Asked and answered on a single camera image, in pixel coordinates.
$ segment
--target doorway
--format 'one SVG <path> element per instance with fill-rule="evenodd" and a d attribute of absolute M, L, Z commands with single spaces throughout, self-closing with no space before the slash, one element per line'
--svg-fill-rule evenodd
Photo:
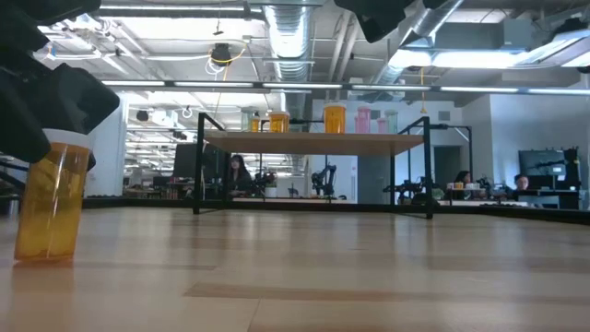
<path fill-rule="evenodd" d="M 461 171 L 461 147 L 434 147 L 434 182 L 441 188 Z"/>

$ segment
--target air duct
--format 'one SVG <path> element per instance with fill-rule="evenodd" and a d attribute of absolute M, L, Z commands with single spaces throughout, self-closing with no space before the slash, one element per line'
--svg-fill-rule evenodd
<path fill-rule="evenodd" d="M 397 29 L 397 45 L 395 49 L 399 49 L 400 46 L 409 44 L 421 38 L 432 37 L 438 29 L 444 24 L 444 22 L 455 12 L 455 10 L 461 6 L 463 0 L 448 0 L 437 8 L 428 8 L 425 2 L 428 0 L 422 0 L 419 2 L 417 13 L 411 18 L 413 23 L 403 29 L 400 25 Z M 394 84 L 397 79 L 404 72 L 404 67 L 385 65 L 382 70 L 372 81 L 372 84 L 379 85 L 390 85 Z"/>
<path fill-rule="evenodd" d="M 270 25 L 268 31 L 273 57 L 307 59 L 312 9 L 307 6 L 263 6 L 263 11 Z M 304 82 L 309 79 L 309 64 L 277 62 L 274 65 L 277 79 L 281 82 Z M 281 111 L 289 112 L 291 119 L 302 119 L 304 109 L 304 94 L 281 94 Z"/>

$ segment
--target ceiling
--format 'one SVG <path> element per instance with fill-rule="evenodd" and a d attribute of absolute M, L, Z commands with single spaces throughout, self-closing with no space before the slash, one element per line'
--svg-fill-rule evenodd
<path fill-rule="evenodd" d="M 104 1 L 103 5 L 122 4 L 124 1 Z M 141 1 L 143 6 L 149 5 L 208 5 L 215 6 L 218 1 Z M 564 10 L 586 6 L 588 2 L 577 0 L 466 0 L 460 9 L 453 13 L 448 22 L 496 23 L 509 18 L 542 18 L 560 13 Z M 312 26 L 312 59 L 311 81 L 326 82 L 332 61 L 332 53 L 336 45 L 337 27 L 342 18 L 343 9 L 330 1 L 313 11 Z M 87 69 L 99 79 L 174 79 L 174 80 L 232 80 L 232 81 L 274 81 L 276 74 L 274 65 L 267 62 L 272 57 L 268 40 L 268 29 L 263 21 L 242 19 L 212 18 L 117 18 L 109 20 L 111 28 L 120 25 L 119 29 L 111 29 L 116 38 L 115 43 L 99 33 L 80 30 L 77 36 L 60 33 L 57 27 L 51 32 L 51 48 L 40 51 L 36 56 L 47 66 L 56 67 L 62 62 Z M 215 36 L 218 30 L 222 34 Z M 208 67 L 208 53 L 215 42 L 230 41 L 232 56 L 237 56 L 244 49 L 244 40 L 248 40 L 248 49 L 243 51 L 224 72 L 216 75 Z M 387 39 L 370 44 L 359 33 L 352 49 L 353 59 L 348 62 L 344 80 L 352 77 L 368 78 L 374 76 L 384 66 L 388 58 Z M 102 57 L 88 59 L 93 52 L 92 46 Z M 135 59 L 121 52 L 126 48 L 135 55 Z M 448 69 L 440 67 L 424 68 L 424 84 L 472 86 L 493 82 L 502 83 L 502 70 L 489 69 Z M 566 86 L 575 69 L 553 70 L 553 84 Z M 521 71 L 520 76 L 529 75 Z M 407 84 L 420 84 L 422 78 L 419 71 L 406 70 L 401 77 Z M 537 81 L 540 85 L 549 84 Z M 136 120 L 136 112 L 145 110 L 186 110 L 191 116 L 179 116 L 178 124 L 184 128 L 196 128 L 196 114 L 208 112 L 215 116 L 229 129 L 239 129 L 241 122 L 240 109 L 254 107 L 266 112 L 267 109 L 280 108 L 280 95 L 253 93 L 213 93 L 213 92 L 137 92 L 127 91 L 126 100 L 130 104 L 130 125 L 157 126 L 152 122 L 140 123 Z M 421 93 L 408 93 L 405 101 L 413 102 L 422 98 Z M 456 101 L 459 105 L 468 102 L 465 95 L 460 94 L 429 94 L 428 100 Z M 175 139 L 169 135 L 143 132 L 128 137 L 132 141 L 167 141 Z"/>

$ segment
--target wooden floor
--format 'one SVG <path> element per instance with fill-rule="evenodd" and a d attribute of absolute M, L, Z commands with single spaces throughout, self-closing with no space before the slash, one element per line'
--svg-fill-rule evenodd
<path fill-rule="evenodd" d="M 84 212 L 72 264 L 14 266 L 0 331 L 590 331 L 590 228 L 438 215 Z"/>

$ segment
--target wooden shelf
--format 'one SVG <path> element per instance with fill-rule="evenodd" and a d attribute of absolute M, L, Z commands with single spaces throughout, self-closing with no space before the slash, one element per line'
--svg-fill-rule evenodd
<path fill-rule="evenodd" d="M 420 135 L 218 131 L 206 132 L 205 140 L 228 152 L 344 156 L 394 156 L 423 143 Z"/>

